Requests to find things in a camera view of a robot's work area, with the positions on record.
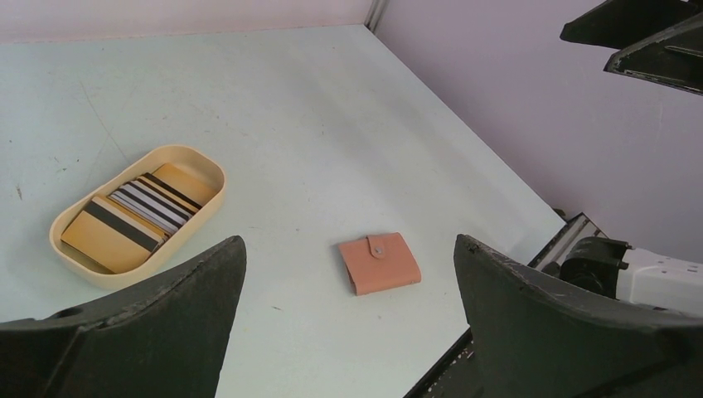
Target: table surface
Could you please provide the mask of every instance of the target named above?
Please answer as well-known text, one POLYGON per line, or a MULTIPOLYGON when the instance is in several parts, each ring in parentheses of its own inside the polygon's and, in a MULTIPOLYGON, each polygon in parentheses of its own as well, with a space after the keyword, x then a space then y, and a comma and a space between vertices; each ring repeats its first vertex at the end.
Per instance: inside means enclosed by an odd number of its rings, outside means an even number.
POLYGON ((456 235, 527 262, 563 226, 361 26, 0 46, 0 143, 0 321, 108 293, 49 226, 146 152, 225 169, 224 206, 165 267, 245 239, 222 397, 402 396, 467 326, 456 235), (335 244, 393 231, 422 283, 355 297, 335 244))

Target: card holder tray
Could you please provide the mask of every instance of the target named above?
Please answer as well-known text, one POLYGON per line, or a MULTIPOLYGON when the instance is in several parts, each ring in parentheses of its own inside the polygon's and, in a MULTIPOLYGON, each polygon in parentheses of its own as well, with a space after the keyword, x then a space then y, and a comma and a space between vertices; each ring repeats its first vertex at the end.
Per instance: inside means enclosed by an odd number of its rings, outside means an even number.
POLYGON ((92 191, 73 206, 63 211, 51 224, 49 241, 51 247, 64 261, 65 266, 92 284, 103 289, 122 289, 136 284, 156 272, 164 262, 181 247, 222 206, 225 200, 225 172, 217 163, 194 148, 182 145, 166 145, 154 149, 137 162, 127 167, 117 177, 92 191), (166 241, 144 264, 122 274, 112 274, 106 268, 61 241, 61 234, 75 219, 92 197, 109 195, 122 184, 146 173, 153 172, 164 163, 172 163, 193 177, 215 188, 217 193, 181 229, 166 241))

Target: card stack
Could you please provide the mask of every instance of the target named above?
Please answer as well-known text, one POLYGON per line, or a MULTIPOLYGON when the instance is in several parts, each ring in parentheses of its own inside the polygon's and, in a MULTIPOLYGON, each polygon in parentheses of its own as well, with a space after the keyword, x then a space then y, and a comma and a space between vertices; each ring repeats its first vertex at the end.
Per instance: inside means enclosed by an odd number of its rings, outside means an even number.
POLYGON ((139 267, 190 220, 215 190, 167 163, 97 195, 61 240, 118 274, 139 267))

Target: white wall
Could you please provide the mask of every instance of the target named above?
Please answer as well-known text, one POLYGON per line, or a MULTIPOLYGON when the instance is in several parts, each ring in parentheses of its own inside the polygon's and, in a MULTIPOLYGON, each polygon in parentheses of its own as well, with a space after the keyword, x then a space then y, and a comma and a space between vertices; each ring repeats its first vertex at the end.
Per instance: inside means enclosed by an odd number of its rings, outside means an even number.
POLYGON ((703 261, 703 97, 562 42, 602 0, 390 0, 381 40, 552 206, 703 261))
POLYGON ((372 0, 0 0, 0 42, 363 23, 372 0))

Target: pink wallet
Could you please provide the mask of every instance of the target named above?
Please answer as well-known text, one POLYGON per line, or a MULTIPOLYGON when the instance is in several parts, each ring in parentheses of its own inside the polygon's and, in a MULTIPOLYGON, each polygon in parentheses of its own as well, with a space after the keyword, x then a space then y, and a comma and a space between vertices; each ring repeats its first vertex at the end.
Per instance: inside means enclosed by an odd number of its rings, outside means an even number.
POLYGON ((370 235, 338 247, 357 296, 422 280, 417 261, 398 232, 370 235))

